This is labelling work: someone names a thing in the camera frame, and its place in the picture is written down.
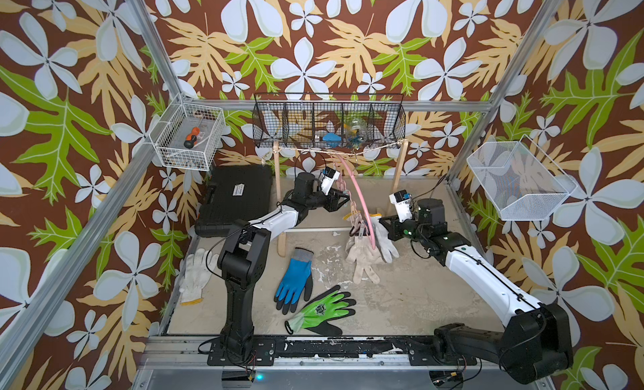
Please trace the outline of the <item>green rubber glove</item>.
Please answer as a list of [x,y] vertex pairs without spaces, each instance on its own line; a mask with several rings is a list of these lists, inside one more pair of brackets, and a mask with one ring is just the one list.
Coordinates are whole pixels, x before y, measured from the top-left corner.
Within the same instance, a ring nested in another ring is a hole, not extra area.
[[289,335],[307,330],[320,336],[342,336],[343,331],[331,321],[353,316],[357,302],[352,299],[350,292],[340,290],[336,285],[325,293],[312,299],[300,312],[285,321],[285,330]]

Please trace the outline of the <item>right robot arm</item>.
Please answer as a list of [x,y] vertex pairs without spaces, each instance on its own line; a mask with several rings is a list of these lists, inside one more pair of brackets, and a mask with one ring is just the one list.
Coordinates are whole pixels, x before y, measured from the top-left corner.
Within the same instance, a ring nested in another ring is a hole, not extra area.
[[495,363],[512,379],[530,384],[574,364],[570,319],[558,304],[546,304],[513,284],[459,232],[451,232],[439,199],[397,204],[399,213],[379,217],[377,238],[387,244],[407,239],[420,244],[422,259],[436,259],[463,279],[496,313],[502,331],[474,329],[462,323],[434,331],[434,352]]

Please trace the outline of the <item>white cotton glove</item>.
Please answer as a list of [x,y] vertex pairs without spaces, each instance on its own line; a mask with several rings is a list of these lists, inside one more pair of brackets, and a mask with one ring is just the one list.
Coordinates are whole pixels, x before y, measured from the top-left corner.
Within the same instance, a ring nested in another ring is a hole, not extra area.
[[370,219],[382,257],[387,264],[391,264],[394,259],[399,257],[399,252],[393,241],[388,237],[387,229],[380,223],[381,217],[380,214],[377,214],[370,216]]

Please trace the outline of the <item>pink clip hanger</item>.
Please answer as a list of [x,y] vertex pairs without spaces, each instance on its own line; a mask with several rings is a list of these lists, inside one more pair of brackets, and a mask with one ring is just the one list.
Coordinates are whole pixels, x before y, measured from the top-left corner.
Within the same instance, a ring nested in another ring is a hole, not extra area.
[[364,215],[365,221],[367,222],[368,231],[369,231],[368,236],[370,237],[370,242],[371,242],[371,245],[372,245],[372,249],[377,250],[375,232],[374,232],[374,228],[373,228],[372,221],[371,221],[371,215],[370,215],[370,213],[368,211],[367,204],[365,202],[364,195],[362,194],[362,190],[360,188],[360,185],[358,185],[357,179],[356,179],[351,167],[347,164],[347,162],[339,154],[335,155],[335,158],[337,158],[337,160],[339,160],[340,163],[342,163],[347,175],[350,177],[350,179],[351,179],[351,181],[352,181],[352,183],[353,183],[353,185],[354,185],[354,187],[356,189],[358,198],[360,200],[360,204],[362,205],[363,215]]

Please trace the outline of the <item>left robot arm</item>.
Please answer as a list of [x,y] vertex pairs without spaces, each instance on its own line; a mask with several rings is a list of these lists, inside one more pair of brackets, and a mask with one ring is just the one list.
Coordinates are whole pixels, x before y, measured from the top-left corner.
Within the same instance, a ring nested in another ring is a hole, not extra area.
[[311,210],[335,212],[347,204],[350,197],[333,187],[340,177],[340,172],[329,167],[319,177],[308,172],[298,174],[293,190],[274,211],[258,220],[236,222],[226,237],[217,260],[227,291],[226,323],[214,351],[230,363],[248,363],[255,351],[253,291],[265,270],[270,242],[297,227]]

